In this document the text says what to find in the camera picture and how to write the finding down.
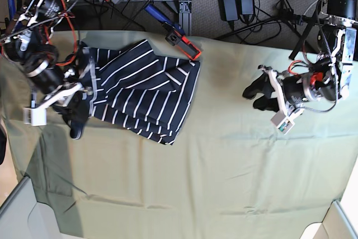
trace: folded cloth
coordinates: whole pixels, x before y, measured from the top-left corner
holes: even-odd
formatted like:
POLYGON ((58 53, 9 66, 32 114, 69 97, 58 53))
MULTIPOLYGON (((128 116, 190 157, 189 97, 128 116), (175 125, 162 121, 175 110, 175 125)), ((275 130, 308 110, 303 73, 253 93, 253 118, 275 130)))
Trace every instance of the folded cloth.
POLYGON ((155 142, 173 144, 189 110, 200 63, 157 56, 147 40, 122 51, 83 50, 88 66, 94 63, 82 79, 84 85, 92 82, 89 115, 155 142))

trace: red wire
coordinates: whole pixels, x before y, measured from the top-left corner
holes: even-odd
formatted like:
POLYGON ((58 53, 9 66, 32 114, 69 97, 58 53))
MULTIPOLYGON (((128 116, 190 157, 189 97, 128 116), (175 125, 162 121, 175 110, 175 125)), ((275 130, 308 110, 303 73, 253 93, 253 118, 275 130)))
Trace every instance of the red wire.
MULTIPOLYGON (((66 11, 65 1, 64 1, 64 0, 61 0, 61 3, 62 3, 62 6, 63 6, 64 10, 66 11)), ((75 58, 76 58, 76 52, 77 52, 76 32, 75 32, 75 30, 74 30, 74 27, 73 27, 73 25, 72 25, 72 23, 71 23, 71 20, 70 20, 70 18, 68 17, 68 14, 67 14, 67 13, 65 13, 65 17, 66 17, 66 19, 67 19, 68 25, 69 25, 69 27, 71 28, 72 35, 73 35, 73 40, 74 40, 73 51, 74 51, 74 53, 73 53, 73 56, 71 57, 71 59, 70 59, 69 61, 67 61, 67 62, 65 62, 65 63, 57 63, 57 64, 56 64, 56 65, 58 65, 58 66, 60 66, 60 67, 63 67, 63 66, 65 66, 65 65, 71 64, 71 63, 75 60, 75 58)))
POLYGON ((44 30, 45 30, 45 35, 46 35, 46 37, 47 37, 48 43, 49 43, 50 45, 52 45, 52 42, 51 42, 51 40, 50 40, 50 35, 49 35, 49 32, 48 32, 46 26, 44 26, 44 30))
POLYGON ((301 61, 301 60, 295 60, 295 61, 293 61, 293 62, 290 64, 289 69, 288 69, 288 71, 289 71, 290 74, 295 75, 295 76, 298 75, 298 73, 295 73, 295 72, 292 71, 293 65, 294 65, 294 64, 298 64, 298 63, 304 63, 304 62, 301 61))

